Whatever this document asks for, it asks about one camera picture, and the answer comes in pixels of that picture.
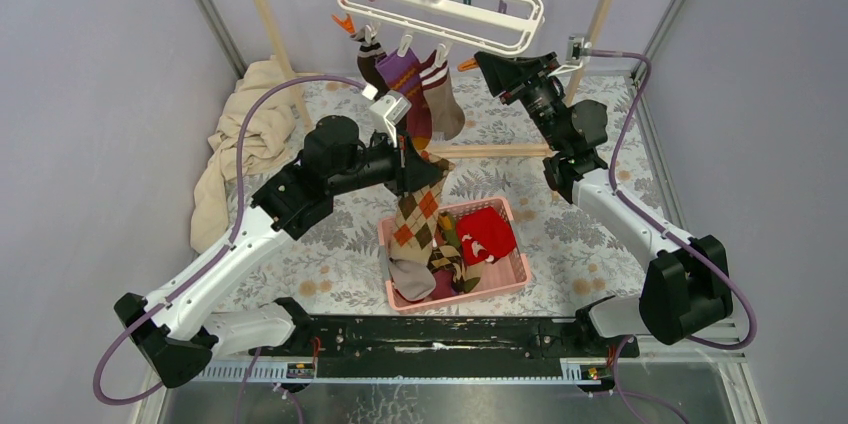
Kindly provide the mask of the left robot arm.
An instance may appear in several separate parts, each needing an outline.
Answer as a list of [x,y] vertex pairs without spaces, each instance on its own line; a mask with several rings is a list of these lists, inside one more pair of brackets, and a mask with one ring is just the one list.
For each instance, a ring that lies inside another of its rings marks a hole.
[[252,195],[240,224],[169,284],[145,297],[127,293],[114,310],[167,388],[188,383],[219,356],[276,347],[299,354],[311,331],[292,299],[241,312],[216,307],[270,254],[327,218],[336,196],[383,185],[406,198],[443,175],[443,165],[419,154],[403,134],[374,132],[364,144],[352,119],[324,117],[296,159]]

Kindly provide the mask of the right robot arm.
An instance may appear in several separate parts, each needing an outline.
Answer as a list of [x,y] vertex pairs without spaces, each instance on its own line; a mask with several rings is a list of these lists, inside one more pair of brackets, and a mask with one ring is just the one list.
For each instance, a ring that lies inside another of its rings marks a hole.
[[600,222],[645,272],[639,294],[578,310],[573,340],[579,351],[597,356],[614,337],[634,334],[671,345],[732,313],[723,244],[661,220],[616,183],[597,151],[608,140],[607,107],[590,99],[566,105],[555,54],[507,58],[478,51],[474,60],[490,94],[504,105],[521,103],[553,150],[543,161],[548,186]]

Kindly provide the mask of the green striped sock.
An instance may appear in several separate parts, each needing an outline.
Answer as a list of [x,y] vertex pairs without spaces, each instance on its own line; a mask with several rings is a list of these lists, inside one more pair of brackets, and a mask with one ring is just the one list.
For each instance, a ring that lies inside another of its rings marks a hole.
[[441,235],[442,242],[445,245],[459,249],[461,247],[461,239],[457,230],[456,219],[452,214],[446,211],[441,211],[437,218],[437,229]]

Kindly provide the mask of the red bear sock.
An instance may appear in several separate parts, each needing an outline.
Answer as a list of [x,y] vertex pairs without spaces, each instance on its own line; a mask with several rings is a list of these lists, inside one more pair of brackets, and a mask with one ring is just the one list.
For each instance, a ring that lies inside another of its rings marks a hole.
[[459,219],[461,252],[469,266],[494,263],[517,247],[509,223],[493,207],[484,207]]

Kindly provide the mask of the dark brown sock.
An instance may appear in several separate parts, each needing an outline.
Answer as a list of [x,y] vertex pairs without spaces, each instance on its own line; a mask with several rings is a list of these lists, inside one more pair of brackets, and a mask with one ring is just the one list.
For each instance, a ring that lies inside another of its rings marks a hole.
[[353,35],[351,39],[359,44],[357,52],[357,67],[367,84],[375,87],[378,96],[382,97],[390,91],[385,79],[377,69],[377,64],[386,57],[378,41],[368,42],[365,37]]

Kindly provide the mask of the argyle brown sock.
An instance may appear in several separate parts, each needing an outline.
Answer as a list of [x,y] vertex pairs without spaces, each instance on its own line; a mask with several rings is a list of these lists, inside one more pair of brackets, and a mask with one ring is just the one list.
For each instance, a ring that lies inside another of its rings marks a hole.
[[468,265],[461,252],[449,245],[432,249],[429,257],[429,268],[433,274],[439,270],[452,272],[454,274],[453,287],[457,291],[457,295],[471,293],[481,281],[482,270],[477,266]]

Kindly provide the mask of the cream patterned sock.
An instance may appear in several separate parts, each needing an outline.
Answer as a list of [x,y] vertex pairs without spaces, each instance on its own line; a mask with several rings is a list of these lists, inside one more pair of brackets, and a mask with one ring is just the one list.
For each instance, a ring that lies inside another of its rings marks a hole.
[[423,159],[438,178],[419,190],[398,199],[397,212],[387,242],[391,261],[429,262],[436,234],[436,222],[442,203],[445,181],[454,164],[433,153],[423,152]]

